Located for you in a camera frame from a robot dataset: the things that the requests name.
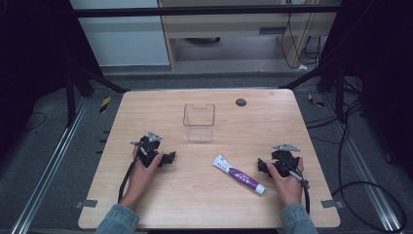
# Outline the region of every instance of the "sleeve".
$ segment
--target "sleeve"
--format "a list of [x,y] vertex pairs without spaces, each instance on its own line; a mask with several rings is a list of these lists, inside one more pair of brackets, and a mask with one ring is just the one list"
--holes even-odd
[[131,209],[116,204],[114,205],[95,233],[134,233],[139,217]]
[[318,233],[303,205],[295,203],[286,206],[281,213],[282,225],[286,234]]

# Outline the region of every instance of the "clear plastic container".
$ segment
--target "clear plastic container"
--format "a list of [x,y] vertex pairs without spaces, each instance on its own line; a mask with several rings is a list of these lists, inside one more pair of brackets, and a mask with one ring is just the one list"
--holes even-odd
[[212,141],[215,124],[214,104],[186,104],[183,125],[190,141]]

